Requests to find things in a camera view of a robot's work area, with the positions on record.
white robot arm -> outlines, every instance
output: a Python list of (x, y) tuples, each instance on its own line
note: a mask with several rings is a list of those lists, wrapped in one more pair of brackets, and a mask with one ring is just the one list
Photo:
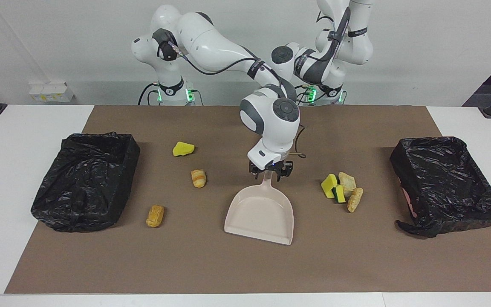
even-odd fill
[(346, 76), (345, 62), (365, 64), (373, 54), (367, 24), (374, 0), (317, 0), (321, 13), (332, 29), (322, 30), (316, 38), (316, 50), (288, 43), (276, 47), (271, 66), (283, 78), (294, 73), (300, 80), (318, 85), (328, 97), (335, 97)]
[(343, 78), (341, 61), (335, 60), (335, 57), (351, 22), (349, 0), (317, 0), (317, 3), (324, 15), (322, 18), (331, 20), (333, 27), (321, 33), (318, 51), (289, 43), (274, 49), (270, 66), (245, 47), (222, 36), (206, 14), (188, 12), (181, 15), (170, 5), (160, 6), (156, 10), (150, 26), (150, 40), (140, 37), (133, 43), (133, 49), (143, 50), (145, 43), (150, 43), (150, 60), (136, 57), (157, 71), (162, 68), (173, 72), (170, 66), (164, 66), (159, 61), (170, 64), (177, 58), (184, 58), (203, 74), (217, 74), (224, 70), (247, 73), (261, 85), (240, 103), (242, 122), (262, 136), (248, 152), (250, 169), (253, 167), (254, 172), (274, 170), (278, 177), (288, 175), (292, 165), (285, 165), (284, 159), (292, 148), (300, 123), (296, 91), (290, 83), (292, 75), (320, 87), (338, 85)]
[(150, 43), (159, 59), (172, 62), (181, 57), (204, 74), (239, 70), (261, 85), (240, 103), (243, 123), (263, 136), (248, 158), (259, 171), (281, 169), (300, 122), (294, 86), (251, 51), (222, 36), (206, 14), (181, 15), (165, 5), (154, 14), (152, 28), (157, 26), (161, 27), (154, 31)]
[(131, 45), (134, 57), (154, 68), (158, 74), (161, 96), (164, 97), (164, 101), (177, 101), (183, 104), (183, 101), (187, 101), (188, 93), (184, 88), (185, 80), (179, 72), (179, 65), (176, 62), (166, 62), (159, 58), (150, 40), (151, 35), (142, 35), (134, 39)]

yellow sponge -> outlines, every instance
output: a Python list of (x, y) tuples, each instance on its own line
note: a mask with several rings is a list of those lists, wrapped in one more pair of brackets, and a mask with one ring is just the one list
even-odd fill
[(174, 157), (185, 156), (192, 154), (194, 151), (193, 144), (187, 144), (185, 142), (177, 142), (176, 146), (173, 148), (172, 153)]
[(335, 194), (335, 200), (339, 204), (343, 204), (346, 202), (346, 198), (344, 198), (344, 187), (341, 185), (337, 185), (336, 187), (333, 187), (333, 194)]
[(337, 177), (335, 174), (329, 174), (329, 176), (321, 183), (321, 188), (327, 198), (335, 198), (332, 189), (336, 187), (337, 184)]

pink dustpan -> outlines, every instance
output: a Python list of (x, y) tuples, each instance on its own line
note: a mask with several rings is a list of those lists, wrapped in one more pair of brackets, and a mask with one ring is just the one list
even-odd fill
[(293, 208), (289, 199), (271, 186), (273, 171), (265, 171), (260, 185), (234, 196), (225, 219), (225, 232), (291, 245)]

dustpan handle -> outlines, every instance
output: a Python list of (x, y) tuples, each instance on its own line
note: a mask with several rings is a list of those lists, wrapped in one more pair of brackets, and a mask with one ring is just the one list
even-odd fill
[(265, 171), (263, 175), (263, 183), (261, 183), (261, 186), (271, 186), (273, 173), (274, 171)]

brown paper mat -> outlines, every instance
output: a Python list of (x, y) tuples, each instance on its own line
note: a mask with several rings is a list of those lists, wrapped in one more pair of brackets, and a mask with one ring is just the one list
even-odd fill
[[(85, 133), (131, 133), (142, 153), (117, 225), (58, 233), (42, 223), (6, 293), (266, 293), (491, 291), (491, 228), (417, 239), (389, 157), (400, 138), (440, 136), (425, 107), (304, 107), (291, 177), (275, 183), (294, 208), (291, 246), (228, 235), (234, 195), (259, 184), (247, 151), (258, 137), (237, 107), (96, 106)], [(177, 141), (197, 146), (175, 158)], [(206, 170), (194, 188), (189, 172)], [(344, 171), (365, 190), (350, 214), (321, 191)], [(166, 207), (159, 229), (145, 218)]]

